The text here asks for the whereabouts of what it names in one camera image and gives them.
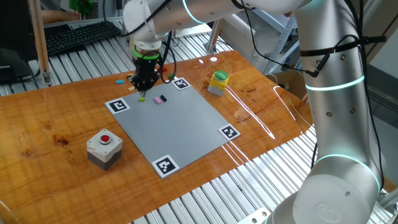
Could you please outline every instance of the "gray baseplate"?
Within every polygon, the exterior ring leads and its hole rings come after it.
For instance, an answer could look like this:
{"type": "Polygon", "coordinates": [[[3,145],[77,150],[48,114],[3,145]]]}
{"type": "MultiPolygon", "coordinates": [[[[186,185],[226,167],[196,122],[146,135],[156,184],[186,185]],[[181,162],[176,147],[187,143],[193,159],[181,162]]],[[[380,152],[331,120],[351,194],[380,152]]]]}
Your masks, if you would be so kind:
{"type": "Polygon", "coordinates": [[[162,179],[232,139],[219,130],[229,125],[227,120],[192,87],[179,90],[177,85],[162,84],[148,91],[144,102],[139,102],[138,93],[123,100],[129,109],[121,98],[105,105],[162,179]],[[156,105],[153,99],[160,95],[167,102],[156,105]],[[166,155],[177,164],[176,169],[167,170],[166,155]]]}

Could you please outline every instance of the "blue light ring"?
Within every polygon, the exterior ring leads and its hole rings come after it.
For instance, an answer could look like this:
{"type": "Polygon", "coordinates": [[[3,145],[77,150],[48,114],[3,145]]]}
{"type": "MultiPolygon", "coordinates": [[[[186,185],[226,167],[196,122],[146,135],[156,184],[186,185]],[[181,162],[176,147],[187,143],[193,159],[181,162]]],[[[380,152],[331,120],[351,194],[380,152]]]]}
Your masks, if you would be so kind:
{"type": "Polygon", "coordinates": [[[345,83],[345,84],[338,85],[338,86],[331,86],[331,87],[312,87],[312,86],[308,86],[308,85],[305,85],[305,87],[306,87],[307,89],[309,89],[309,90],[312,90],[312,91],[332,91],[332,90],[340,90],[340,89],[343,89],[343,88],[347,88],[347,87],[356,85],[356,84],[360,83],[361,81],[363,81],[364,79],[365,79],[365,76],[362,76],[361,78],[359,78],[359,79],[357,79],[357,80],[354,80],[354,81],[352,81],[352,82],[345,83]]]}
{"type": "Polygon", "coordinates": [[[363,162],[361,162],[361,161],[359,161],[359,160],[357,160],[357,159],[354,159],[354,158],[352,158],[352,157],[350,157],[350,156],[340,155],[340,154],[327,155],[327,156],[324,156],[324,157],[320,158],[319,160],[317,160],[315,164],[317,164],[317,163],[318,163],[319,161],[321,161],[322,159],[326,159],[326,158],[328,158],[328,157],[344,157],[344,158],[351,159],[352,161],[355,161],[355,162],[361,164],[362,166],[364,166],[364,167],[366,168],[366,170],[368,170],[368,171],[373,175],[374,179],[376,180],[376,183],[377,183],[377,186],[378,186],[379,191],[381,190],[381,186],[380,186],[379,180],[377,179],[377,177],[376,177],[376,175],[374,174],[373,170],[371,170],[371,169],[370,169],[366,164],[364,164],[363,162]]]}
{"type": "Polygon", "coordinates": [[[206,24],[206,22],[199,21],[195,16],[192,15],[191,11],[189,11],[186,0],[182,0],[185,10],[187,11],[188,15],[197,23],[199,24],[206,24]]]}

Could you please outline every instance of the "black cable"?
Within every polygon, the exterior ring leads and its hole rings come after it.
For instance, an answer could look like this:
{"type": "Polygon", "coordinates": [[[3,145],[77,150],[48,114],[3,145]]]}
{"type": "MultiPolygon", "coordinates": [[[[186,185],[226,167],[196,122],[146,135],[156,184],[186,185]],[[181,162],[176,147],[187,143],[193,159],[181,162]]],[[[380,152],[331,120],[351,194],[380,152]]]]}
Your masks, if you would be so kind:
{"type": "Polygon", "coordinates": [[[177,38],[177,31],[176,30],[173,32],[172,41],[173,41],[173,46],[174,47],[178,47],[178,45],[180,44],[180,39],[177,38]]]}
{"type": "Polygon", "coordinates": [[[228,45],[229,47],[231,47],[231,48],[233,48],[229,43],[227,43],[227,42],[225,42],[225,41],[222,41],[222,40],[217,40],[217,42],[219,42],[219,43],[223,43],[223,44],[226,44],[226,45],[228,45]]]}
{"type": "Polygon", "coordinates": [[[103,16],[104,16],[104,21],[106,22],[106,16],[105,16],[105,0],[103,0],[103,2],[102,2],[102,13],[103,13],[103,16]]]}
{"type": "Polygon", "coordinates": [[[173,72],[173,78],[175,77],[175,73],[177,72],[177,61],[175,59],[174,51],[173,49],[170,48],[170,52],[173,56],[173,61],[174,61],[174,72],[173,72]]]}
{"type": "Polygon", "coordinates": [[[361,28],[361,32],[363,32],[363,17],[364,17],[364,8],[363,8],[363,0],[359,1],[359,25],[361,28]]]}
{"type": "Polygon", "coordinates": [[[143,28],[145,26],[145,24],[147,22],[149,22],[154,16],[156,16],[164,7],[166,7],[166,5],[168,3],[170,3],[172,0],[165,0],[147,19],[145,22],[143,22],[142,24],[140,24],[137,28],[135,28],[134,30],[132,30],[131,32],[128,32],[127,34],[122,34],[120,35],[121,37],[127,37],[137,31],[139,31],[141,28],[143,28]]]}
{"type": "MultiPolygon", "coordinates": [[[[359,25],[360,25],[360,31],[361,33],[359,34],[360,36],[363,35],[362,31],[363,31],[363,17],[364,17],[364,3],[363,0],[360,0],[359,2],[359,25]]],[[[365,52],[365,47],[363,44],[361,44],[359,46],[359,52],[361,54],[361,60],[362,60],[362,66],[363,66],[363,73],[364,73],[364,87],[365,87],[365,95],[366,95],[366,100],[368,101],[368,106],[369,106],[369,114],[371,117],[371,122],[372,122],[372,126],[373,126],[373,131],[374,131],[374,135],[376,137],[376,141],[377,141],[377,146],[379,149],[379,166],[380,166],[380,175],[381,175],[381,189],[384,187],[384,172],[383,172],[383,168],[382,168],[382,161],[381,161],[381,146],[380,146],[380,139],[379,139],[379,135],[377,133],[376,130],[376,125],[374,124],[374,119],[373,119],[373,114],[372,114],[372,107],[371,107],[371,102],[370,102],[370,97],[369,97],[369,91],[368,91],[368,62],[367,62],[367,58],[366,58],[366,52],[365,52]]]]}
{"type": "MultiPolygon", "coordinates": [[[[351,0],[345,0],[345,3],[347,4],[349,10],[352,13],[352,16],[354,17],[354,21],[355,21],[355,25],[356,25],[356,31],[358,33],[358,36],[360,39],[363,38],[363,17],[364,17],[364,3],[363,0],[360,0],[360,4],[359,4],[359,18],[358,15],[355,11],[355,8],[353,6],[353,3],[351,2],[351,0]]],[[[368,93],[368,63],[366,60],[366,53],[365,53],[365,47],[364,45],[361,43],[359,46],[359,52],[361,55],[361,63],[362,63],[362,68],[363,68],[363,74],[364,74],[364,89],[365,89],[365,95],[366,95],[366,100],[368,102],[368,106],[369,106],[369,115],[371,117],[371,122],[372,122],[372,127],[373,127],[373,131],[374,131],[374,135],[376,137],[376,141],[377,141],[377,146],[378,146],[378,151],[379,151],[379,166],[380,166],[380,175],[381,175],[381,189],[384,187],[384,172],[383,172],[383,168],[382,168],[382,161],[381,161],[381,147],[380,147],[380,140],[379,140],[379,135],[377,134],[376,131],[376,125],[374,124],[374,119],[373,119],[373,114],[372,114],[372,110],[371,110],[371,105],[370,105],[370,100],[369,100],[369,93],[368,93]]]]}
{"type": "Polygon", "coordinates": [[[162,82],[166,83],[166,84],[168,84],[170,82],[165,81],[163,78],[163,66],[164,66],[164,63],[166,62],[167,55],[169,54],[172,37],[173,37],[173,31],[170,31],[169,36],[167,37],[167,42],[165,44],[166,48],[164,50],[163,58],[161,58],[160,68],[159,68],[160,78],[162,79],[162,82]]]}
{"type": "Polygon", "coordinates": [[[275,60],[273,60],[273,59],[271,59],[271,58],[268,58],[268,57],[266,57],[265,55],[261,54],[260,51],[257,49],[256,41],[254,40],[253,27],[252,27],[252,25],[251,25],[249,13],[248,13],[248,8],[244,7],[244,12],[246,13],[246,17],[248,18],[248,23],[249,23],[250,32],[251,32],[251,40],[252,40],[252,42],[253,42],[254,50],[256,50],[257,54],[259,54],[259,55],[260,55],[261,57],[263,57],[264,59],[269,60],[269,61],[271,61],[271,62],[274,62],[274,63],[276,63],[276,64],[278,64],[278,65],[280,65],[280,66],[282,66],[282,67],[284,67],[284,68],[291,69],[291,70],[296,70],[296,71],[300,71],[300,72],[306,72],[306,73],[308,72],[308,71],[305,71],[305,70],[302,70],[302,69],[290,68],[290,67],[289,67],[288,65],[286,65],[286,64],[279,63],[279,62],[277,62],[277,61],[275,61],[275,60]]]}
{"type": "Polygon", "coordinates": [[[30,78],[25,78],[25,79],[21,79],[21,80],[7,80],[7,81],[1,81],[0,84],[12,84],[12,83],[25,83],[28,81],[33,80],[34,78],[38,77],[40,75],[40,69],[37,71],[37,73],[30,78]]]}
{"type": "Polygon", "coordinates": [[[313,148],[312,160],[311,160],[311,169],[315,163],[315,155],[317,154],[318,143],[315,143],[315,147],[313,148]]]}

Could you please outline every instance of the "wire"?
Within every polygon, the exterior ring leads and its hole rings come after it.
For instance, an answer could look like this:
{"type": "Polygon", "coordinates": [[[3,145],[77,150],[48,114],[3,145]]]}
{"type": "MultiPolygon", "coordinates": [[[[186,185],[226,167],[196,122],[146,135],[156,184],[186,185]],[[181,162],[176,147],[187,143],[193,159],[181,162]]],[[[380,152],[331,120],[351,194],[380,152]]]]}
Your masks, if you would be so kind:
{"type": "Polygon", "coordinates": [[[149,22],[153,17],[155,17],[168,3],[170,3],[172,0],[165,0],[142,24],[137,26],[134,30],[131,32],[128,32],[127,34],[122,34],[120,35],[121,37],[127,37],[137,31],[139,31],[141,28],[143,28],[147,22],[149,22]]]}
{"type": "Polygon", "coordinates": [[[231,47],[231,48],[233,49],[233,47],[231,46],[231,44],[229,44],[229,43],[227,43],[227,42],[225,42],[225,41],[217,40],[217,42],[226,44],[226,45],[228,45],[229,47],[231,47]]]}
{"type": "Polygon", "coordinates": [[[315,143],[315,147],[313,148],[312,160],[311,160],[311,169],[315,163],[315,155],[317,154],[318,143],[315,143]]]}
{"type": "MultiPolygon", "coordinates": [[[[363,17],[364,17],[364,3],[363,0],[360,0],[359,2],[359,24],[360,24],[360,31],[361,33],[359,36],[363,36],[363,17]]],[[[371,102],[369,98],[369,91],[368,91],[368,62],[366,58],[366,52],[365,52],[365,47],[363,44],[361,44],[359,51],[361,52],[361,59],[362,59],[362,66],[363,66],[363,73],[364,73],[364,87],[365,87],[365,94],[366,94],[366,99],[368,101],[368,106],[369,106],[369,114],[371,115],[371,121],[372,121],[372,126],[373,126],[373,131],[374,135],[376,136],[376,141],[377,141],[377,146],[379,148],[379,166],[380,166],[380,175],[381,175],[381,189],[384,187],[384,172],[383,172],[383,167],[382,167],[382,161],[381,161],[381,146],[380,146],[380,139],[379,135],[376,130],[376,125],[374,124],[374,119],[373,119],[373,114],[372,114],[372,107],[371,107],[371,102]]]]}
{"type": "Polygon", "coordinates": [[[173,41],[173,46],[174,47],[178,47],[178,45],[180,44],[180,39],[177,38],[177,31],[176,30],[173,32],[172,41],[173,41]]]}
{"type": "Polygon", "coordinates": [[[268,73],[268,74],[265,74],[265,75],[272,75],[276,79],[276,85],[278,85],[278,78],[274,74],[268,73]]]}
{"type": "Polygon", "coordinates": [[[177,72],[177,61],[175,59],[174,51],[173,49],[170,48],[170,52],[172,53],[173,56],[173,61],[174,61],[174,72],[173,72],[173,77],[175,76],[175,73],[177,72]]]}
{"type": "Polygon", "coordinates": [[[103,2],[102,2],[102,14],[103,14],[103,16],[104,16],[104,21],[106,22],[106,16],[105,16],[105,1],[106,1],[106,0],[103,0],[103,2]]]}
{"type": "Polygon", "coordinates": [[[269,60],[269,61],[271,61],[271,62],[274,62],[274,63],[276,63],[276,64],[278,64],[278,65],[280,65],[280,66],[282,66],[282,67],[284,67],[284,68],[291,69],[291,70],[296,70],[296,71],[300,71],[300,72],[306,72],[306,73],[308,72],[308,71],[305,71],[305,70],[302,70],[302,69],[290,68],[287,64],[282,64],[282,63],[280,63],[280,62],[277,62],[277,61],[275,61],[275,60],[273,60],[273,59],[271,59],[271,58],[268,58],[268,57],[266,57],[265,55],[261,54],[260,51],[257,49],[256,41],[254,40],[253,27],[252,27],[252,24],[251,24],[251,21],[250,21],[250,17],[249,17],[249,13],[248,13],[248,8],[244,7],[244,12],[246,13],[246,17],[248,18],[248,23],[249,23],[250,32],[251,32],[251,40],[252,40],[252,42],[253,42],[254,50],[256,50],[257,54],[259,54],[259,55],[260,55],[261,57],[263,57],[264,59],[269,60]]]}
{"type": "Polygon", "coordinates": [[[170,31],[170,32],[169,32],[169,36],[167,37],[167,42],[166,42],[166,44],[165,44],[165,45],[166,45],[166,48],[165,48],[165,50],[164,50],[163,58],[161,58],[160,68],[159,68],[160,78],[162,79],[162,82],[163,82],[163,83],[166,83],[166,84],[170,83],[170,81],[167,82],[167,81],[165,81],[164,78],[163,78],[163,66],[164,66],[164,63],[166,62],[167,54],[169,54],[170,43],[171,43],[171,41],[172,41],[172,37],[173,37],[173,31],[170,31]]]}
{"type": "Polygon", "coordinates": [[[2,82],[0,82],[0,84],[11,84],[11,83],[25,83],[25,82],[29,82],[29,81],[31,81],[31,80],[33,80],[34,78],[36,78],[36,77],[38,77],[39,75],[40,75],[40,68],[39,68],[39,70],[37,71],[37,73],[33,76],[33,77],[30,77],[30,78],[25,78],[25,79],[21,79],[21,80],[8,80],[8,81],[2,81],[2,82]]]}

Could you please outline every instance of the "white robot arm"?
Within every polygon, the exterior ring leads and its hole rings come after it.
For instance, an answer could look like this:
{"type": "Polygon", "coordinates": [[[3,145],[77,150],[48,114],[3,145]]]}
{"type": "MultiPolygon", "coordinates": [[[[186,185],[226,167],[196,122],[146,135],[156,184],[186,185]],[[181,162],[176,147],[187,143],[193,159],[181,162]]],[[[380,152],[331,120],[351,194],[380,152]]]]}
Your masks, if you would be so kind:
{"type": "MultiPolygon", "coordinates": [[[[134,82],[149,80],[142,59],[157,55],[164,34],[239,12],[242,3],[273,13],[294,11],[303,68],[314,71],[305,74],[305,81],[318,160],[301,189],[283,201],[266,224],[366,223],[384,181],[364,85],[364,61],[358,53],[362,37],[345,0],[130,1],[124,8],[124,23],[129,32],[134,31],[135,56],[141,59],[137,72],[142,70],[134,82]]],[[[143,93],[152,87],[140,86],[143,93]]]]}

